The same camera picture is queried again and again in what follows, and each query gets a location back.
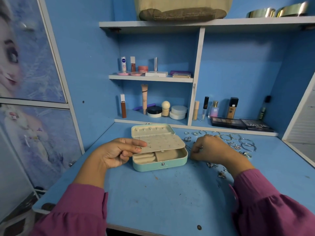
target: blue desk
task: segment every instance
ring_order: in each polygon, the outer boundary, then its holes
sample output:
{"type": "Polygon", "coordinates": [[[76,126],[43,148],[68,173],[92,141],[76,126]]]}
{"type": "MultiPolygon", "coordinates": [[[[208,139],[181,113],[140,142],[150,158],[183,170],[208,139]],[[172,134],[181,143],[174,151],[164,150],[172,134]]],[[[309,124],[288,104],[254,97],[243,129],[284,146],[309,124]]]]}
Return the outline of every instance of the blue desk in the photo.
{"type": "MultiPolygon", "coordinates": [[[[131,137],[134,124],[114,123],[59,181],[33,206],[56,204],[73,181],[84,160],[103,143],[118,137],[131,137]]],[[[189,129],[174,129],[182,139],[189,129]]],[[[192,146],[197,137],[191,136],[192,146]]],[[[277,137],[242,134],[257,146],[251,159],[268,180],[315,213],[315,170],[277,137]]],[[[204,162],[188,159],[186,165],[149,172],[137,172],[132,161],[106,173],[109,192],[110,228],[140,235],[237,235],[230,212],[235,205],[227,179],[217,177],[223,167],[208,168],[204,162]]]]}

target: left hand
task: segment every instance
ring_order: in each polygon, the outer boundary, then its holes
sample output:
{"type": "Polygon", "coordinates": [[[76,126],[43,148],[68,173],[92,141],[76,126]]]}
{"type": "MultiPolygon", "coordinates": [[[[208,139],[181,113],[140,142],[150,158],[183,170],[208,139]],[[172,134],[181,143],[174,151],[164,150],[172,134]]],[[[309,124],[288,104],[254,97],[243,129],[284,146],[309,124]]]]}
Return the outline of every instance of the left hand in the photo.
{"type": "Polygon", "coordinates": [[[99,146],[92,155],[98,155],[109,169],[125,164],[134,153],[141,152],[140,147],[146,146],[147,143],[141,140],[117,138],[99,146]]]}

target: metal container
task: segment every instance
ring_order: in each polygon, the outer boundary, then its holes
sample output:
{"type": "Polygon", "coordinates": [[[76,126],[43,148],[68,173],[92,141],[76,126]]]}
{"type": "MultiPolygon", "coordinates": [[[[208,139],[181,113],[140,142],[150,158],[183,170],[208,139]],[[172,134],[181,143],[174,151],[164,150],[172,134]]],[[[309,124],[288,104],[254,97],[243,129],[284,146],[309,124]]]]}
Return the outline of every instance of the metal container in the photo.
{"type": "Polygon", "coordinates": [[[276,14],[276,9],[271,7],[258,9],[254,11],[250,11],[247,13],[246,18],[258,18],[258,17],[274,17],[276,14]]]}
{"type": "Polygon", "coordinates": [[[299,17],[306,16],[308,2],[294,4],[291,6],[282,7],[278,10],[277,17],[299,17]]]}

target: purple shirt sleeve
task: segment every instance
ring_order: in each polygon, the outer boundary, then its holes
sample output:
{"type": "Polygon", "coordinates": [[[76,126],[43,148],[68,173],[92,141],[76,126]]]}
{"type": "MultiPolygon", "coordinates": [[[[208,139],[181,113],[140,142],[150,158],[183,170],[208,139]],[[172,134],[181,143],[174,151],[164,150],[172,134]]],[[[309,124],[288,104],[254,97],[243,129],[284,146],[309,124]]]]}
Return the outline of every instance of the purple shirt sleeve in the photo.
{"type": "Polygon", "coordinates": [[[233,221],[241,236],[315,235],[315,215],[282,195],[257,169],[234,180],[239,207],[233,221]]]}
{"type": "Polygon", "coordinates": [[[34,225],[30,236],[104,236],[107,197],[102,188],[70,184],[54,209],[34,225]]]}

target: shelf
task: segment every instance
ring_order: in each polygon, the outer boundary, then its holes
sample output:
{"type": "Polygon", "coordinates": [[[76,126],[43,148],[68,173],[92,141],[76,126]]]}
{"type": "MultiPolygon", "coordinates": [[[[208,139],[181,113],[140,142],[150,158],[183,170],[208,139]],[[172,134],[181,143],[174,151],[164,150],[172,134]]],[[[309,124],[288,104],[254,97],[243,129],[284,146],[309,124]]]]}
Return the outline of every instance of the shelf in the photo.
{"type": "Polygon", "coordinates": [[[242,18],[216,19],[208,22],[149,22],[149,21],[111,21],[100,22],[105,31],[109,28],[120,28],[120,34],[134,33],[176,33],[195,32],[205,27],[206,32],[285,32],[298,31],[303,25],[315,24],[315,16],[280,17],[280,18],[242,18]]]}
{"type": "Polygon", "coordinates": [[[171,119],[170,117],[160,117],[160,118],[151,118],[148,115],[143,114],[143,110],[134,111],[127,109],[127,118],[122,118],[117,116],[115,122],[124,122],[124,123],[136,123],[136,124],[146,124],[146,123],[167,123],[171,125],[183,125],[187,126],[187,118],[182,120],[171,119]]]}
{"type": "Polygon", "coordinates": [[[206,116],[204,122],[200,121],[201,115],[198,116],[196,121],[192,121],[191,128],[198,130],[206,130],[206,131],[223,131],[223,132],[232,132],[238,134],[253,134],[253,135],[262,135],[262,136],[272,136],[277,137],[277,132],[268,132],[268,131],[250,131],[250,130],[240,130],[234,128],[226,128],[226,127],[215,127],[211,125],[211,120],[206,116]]]}
{"type": "Polygon", "coordinates": [[[131,76],[131,75],[109,75],[109,79],[126,79],[126,80],[141,80],[141,81],[160,81],[160,82],[181,82],[192,83],[193,78],[173,78],[171,75],[164,77],[145,77],[145,76],[131,76]]]}

